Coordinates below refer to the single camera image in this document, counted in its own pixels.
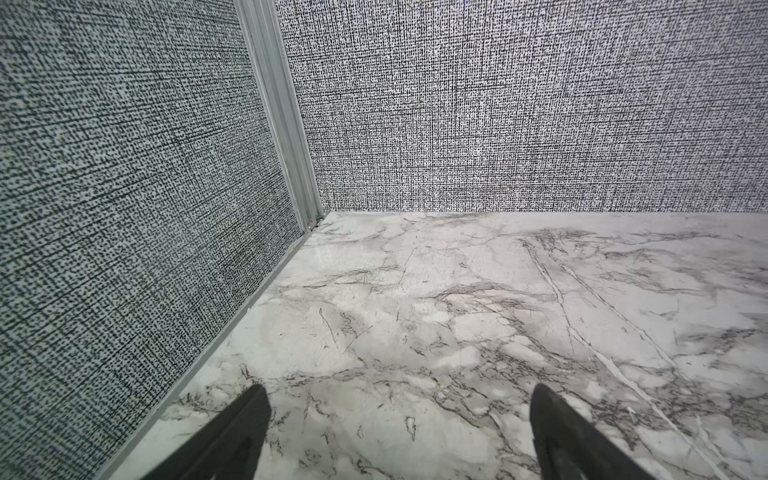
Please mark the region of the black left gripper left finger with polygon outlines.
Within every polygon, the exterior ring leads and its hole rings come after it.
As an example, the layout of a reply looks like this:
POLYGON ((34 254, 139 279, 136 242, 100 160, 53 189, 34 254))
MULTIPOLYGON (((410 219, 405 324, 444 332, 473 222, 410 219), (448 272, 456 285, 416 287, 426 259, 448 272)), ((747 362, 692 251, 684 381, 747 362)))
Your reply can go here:
POLYGON ((144 479, 252 479, 270 418, 267 392, 254 384, 144 479))

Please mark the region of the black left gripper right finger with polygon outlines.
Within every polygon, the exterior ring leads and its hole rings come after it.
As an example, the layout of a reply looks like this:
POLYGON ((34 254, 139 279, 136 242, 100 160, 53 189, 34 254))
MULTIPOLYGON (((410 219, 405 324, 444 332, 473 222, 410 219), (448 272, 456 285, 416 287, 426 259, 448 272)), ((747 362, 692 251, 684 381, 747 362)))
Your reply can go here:
POLYGON ((543 383, 533 390, 529 419, 543 479, 653 479, 543 383))

